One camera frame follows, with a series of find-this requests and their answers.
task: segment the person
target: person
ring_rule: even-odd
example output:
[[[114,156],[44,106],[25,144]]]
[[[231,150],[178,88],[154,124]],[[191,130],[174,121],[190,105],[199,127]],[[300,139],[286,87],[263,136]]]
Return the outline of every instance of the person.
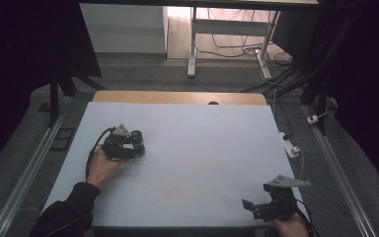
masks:
[[[38,218],[30,236],[84,236],[92,224],[92,208],[95,198],[101,193],[100,187],[126,162],[107,159],[104,150],[97,147],[86,182],[76,184],[66,201],[57,201],[49,206]],[[280,237],[309,236],[304,221],[297,213],[286,221],[274,219],[271,222]]]

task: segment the gray carpet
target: gray carpet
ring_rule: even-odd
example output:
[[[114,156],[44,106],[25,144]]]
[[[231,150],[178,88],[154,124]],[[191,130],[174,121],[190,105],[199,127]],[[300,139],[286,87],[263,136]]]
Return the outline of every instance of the gray carpet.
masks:
[[[189,80],[184,63],[171,62],[162,66],[157,63],[137,61],[127,66],[117,66],[115,63],[104,66],[102,63],[104,79],[96,81],[110,90],[195,92],[240,92],[264,83],[256,64],[230,63],[219,66],[215,63],[200,62],[195,78]],[[274,69],[272,73],[277,75],[280,71],[281,69]],[[82,92],[74,98],[72,109],[62,128],[78,127],[87,103],[95,93],[92,88],[78,80],[75,80],[75,84]],[[252,92],[262,92],[265,88]],[[298,92],[292,92],[284,96],[281,102],[276,101],[275,120],[279,130],[287,134],[292,133],[291,142],[302,149],[302,179],[312,184],[309,188],[301,189],[303,199],[313,213],[313,221],[321,236],[361,236],[348,207],[344,204],[340,189],[312,128],[306,122],[302,106],[297,102],[299,95]],[[48,87],[38,89],[32,94],[30,109],[0,154],[0,209],[45,133],[49,114],[39,113],[38,108],[41,103],[48,101]],[[269,100],[269,104],[273,107],[272,100]],[[379,174],[353,139],[339,126],[334,118],[334,111],[328,112],[326,127],[328,139],[333,144],[354,190],[379,234]],[[60,147],[63,144],[53,142],[52,146]],[[7,236],[28,235],[45,204],[66,154],[67,151],[48,152]],[[290,160],[296,178],[301,172],[301,162],[300,158]],[[87,235],[93,236],[92,232],[88,232]]]

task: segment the white wall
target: white wall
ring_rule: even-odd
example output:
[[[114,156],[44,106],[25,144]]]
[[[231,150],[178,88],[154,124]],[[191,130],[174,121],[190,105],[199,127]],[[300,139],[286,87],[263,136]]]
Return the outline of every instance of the white wall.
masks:
[[[95,52],[167,50],[166,7],[81,4],[81,9]]]

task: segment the black cloth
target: black cloth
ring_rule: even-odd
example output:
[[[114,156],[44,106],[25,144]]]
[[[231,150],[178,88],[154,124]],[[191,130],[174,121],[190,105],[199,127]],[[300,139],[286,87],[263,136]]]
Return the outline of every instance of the black cloth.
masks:
[[[76,184],[66,201],[56,201],[41,214],[30,236],[84,236],[91,227],[91,211],[100,193],[100,189],[91,184]]]

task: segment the white desk leg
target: white desk leg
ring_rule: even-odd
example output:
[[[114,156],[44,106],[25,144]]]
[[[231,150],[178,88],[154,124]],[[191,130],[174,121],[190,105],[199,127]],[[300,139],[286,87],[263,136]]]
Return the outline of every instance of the white desk leg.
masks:
[[[192,19],[190,22],[190,46],[189,46],[189,71],[188,77],[195,76],[195,30],[196,30],[196,8],[192,10]]]
[[[261,50],[255,50],[255,53],[257,54],[258,62],[261,66],[261,71],[263,72],[263,76],[266,80],[271,79],[271,75],[269,73],[269,68],[267,67],[266,61],[265,61],[265,54],[266,54],[266,48],[269,44],[270,36],[272,35],[273,28],[275,27],[276,18],[278,17],[279,12],[275,12],[273,14],[273,17],[268,25],[268,29],[266,30],[266,35],[263,43],[263,47]]]

